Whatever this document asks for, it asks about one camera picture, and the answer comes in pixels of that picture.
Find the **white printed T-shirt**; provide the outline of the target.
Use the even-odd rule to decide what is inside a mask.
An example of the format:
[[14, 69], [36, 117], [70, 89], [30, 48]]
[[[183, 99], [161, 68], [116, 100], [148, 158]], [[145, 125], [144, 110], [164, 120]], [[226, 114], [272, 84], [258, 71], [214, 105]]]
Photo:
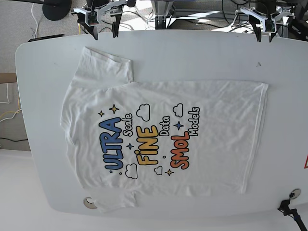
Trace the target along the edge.
[[269, 85], [137, 82], [132, 61], [84, 47], [60, 119], [67, 158], [102, 212], [136, 195], [243, 194], [258, 151]]

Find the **black flat device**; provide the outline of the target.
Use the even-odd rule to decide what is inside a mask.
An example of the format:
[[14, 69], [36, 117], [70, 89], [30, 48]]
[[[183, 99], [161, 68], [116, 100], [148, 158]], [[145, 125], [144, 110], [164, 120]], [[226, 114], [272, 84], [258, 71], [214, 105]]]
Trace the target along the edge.
[[34, 42], [34, 41], [40, 41], [40, 40], [46, 40], [46, 39], [54, 39], [54, 38], [60, 38], [63, 37], [64, 34], [56, 34], [56, 35], [51, 35], [51, 36], [44, 36], [44, 37], [39, 37], [39, 38], [31, 38], [27, 42]]

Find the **brown cardboard box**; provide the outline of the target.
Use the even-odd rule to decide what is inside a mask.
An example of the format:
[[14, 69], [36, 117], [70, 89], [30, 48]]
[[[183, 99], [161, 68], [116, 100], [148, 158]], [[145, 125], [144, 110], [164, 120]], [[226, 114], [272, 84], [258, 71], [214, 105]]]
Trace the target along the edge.
[[0, 84], [17, 82], [16, 73], [0, 73]]

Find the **red warning sticker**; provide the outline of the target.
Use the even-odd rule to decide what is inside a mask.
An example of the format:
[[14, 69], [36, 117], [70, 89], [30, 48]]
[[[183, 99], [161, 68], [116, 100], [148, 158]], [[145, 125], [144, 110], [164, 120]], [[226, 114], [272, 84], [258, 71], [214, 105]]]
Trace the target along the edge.
[[305, 160], [305, 165], [304, 165], [304, 169], [308, 168], [308, 155], [306, 157], [306, 160]]

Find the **grey table grommet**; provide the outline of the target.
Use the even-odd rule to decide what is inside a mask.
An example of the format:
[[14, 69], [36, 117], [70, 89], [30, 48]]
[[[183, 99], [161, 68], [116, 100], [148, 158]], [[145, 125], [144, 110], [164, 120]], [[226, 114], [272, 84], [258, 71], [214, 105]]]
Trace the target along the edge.
[[300, 188], [293, 189], [293, 190], [289, 193], [289, 199], [290, 199], [290, 200], [294, 200], [294, 199], [296, 199], [300, 194], [301, 194], [301, 189], [300, 189]]

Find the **silver table grommet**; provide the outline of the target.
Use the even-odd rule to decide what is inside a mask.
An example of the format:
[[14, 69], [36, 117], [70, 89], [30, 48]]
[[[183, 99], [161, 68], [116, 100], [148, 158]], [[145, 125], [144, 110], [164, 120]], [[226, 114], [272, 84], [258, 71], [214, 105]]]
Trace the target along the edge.
[[95, 205], [93, 199], [91, 197], [86, 197], [83, 199], [83, 205], [91, 210], [97, 209], [97, 206]]

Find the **silver aluminium upright post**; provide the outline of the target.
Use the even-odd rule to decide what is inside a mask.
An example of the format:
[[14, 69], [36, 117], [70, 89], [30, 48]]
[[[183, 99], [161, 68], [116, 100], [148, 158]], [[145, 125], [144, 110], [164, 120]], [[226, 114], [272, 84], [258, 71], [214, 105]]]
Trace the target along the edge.
[[168, 29], [175, 12], [173, 9], [174, 0], [152, 0], [151, 4], [155, 15], [155, 29]]

